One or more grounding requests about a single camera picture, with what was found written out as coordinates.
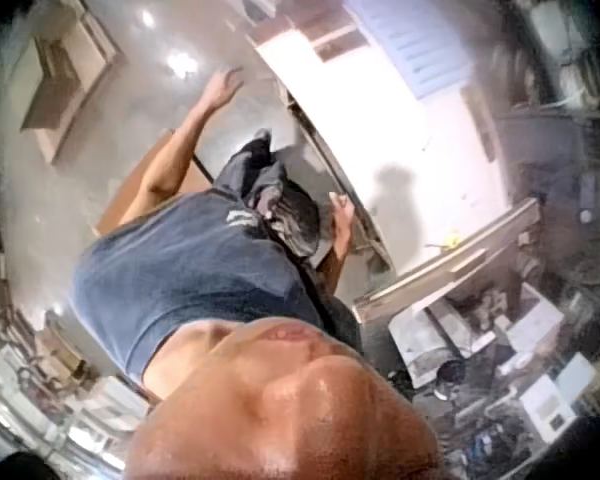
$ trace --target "blue t-shirt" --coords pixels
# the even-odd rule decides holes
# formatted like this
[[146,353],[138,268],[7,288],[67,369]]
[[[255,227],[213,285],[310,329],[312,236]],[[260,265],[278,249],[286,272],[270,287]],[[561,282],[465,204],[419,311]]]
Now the blue t-shirt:
[[201,319],[298,318],[324,328],[306,281],[261,218],[217,190],[99,239],[74,276],[78,318],[139,382],[160,345]]

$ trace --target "man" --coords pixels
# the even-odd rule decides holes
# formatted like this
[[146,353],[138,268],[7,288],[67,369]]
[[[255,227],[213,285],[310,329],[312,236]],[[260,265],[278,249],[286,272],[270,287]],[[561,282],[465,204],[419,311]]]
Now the man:
[[[96,242],[76,271],[78,316],[162,400],[134,438],[126,473],[430,475],[439,458],[427,424],[352,348],[324,333],[338,335],[350,317],[338,318],[332,297],[351,247],[349,200],[332,195],[334,246],[318,268],[331,295],[220,179],[209,192],[164,205],[206,121],[240,88],[236,74],[213,76],[147,171],[124,225]],[[269,141],[260,134],[243,153]]]

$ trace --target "wooden panel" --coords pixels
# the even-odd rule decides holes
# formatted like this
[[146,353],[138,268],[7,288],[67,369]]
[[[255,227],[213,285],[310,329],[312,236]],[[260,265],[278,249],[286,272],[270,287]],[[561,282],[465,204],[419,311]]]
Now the wooden panel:
[[432,303],[442,296],[440,293],[448,292],[450,286],[465,280],[457,277],[459,271],[466,272],[464,267],[471,265],[478,268],[539,221],[540,208],[537,201],[527,200],[463,242],[453,252],[437,257],[402,276],[390,287],[358,300],[354,307],[358,321],[364,324],[378,318],[386,319],[416,302]]

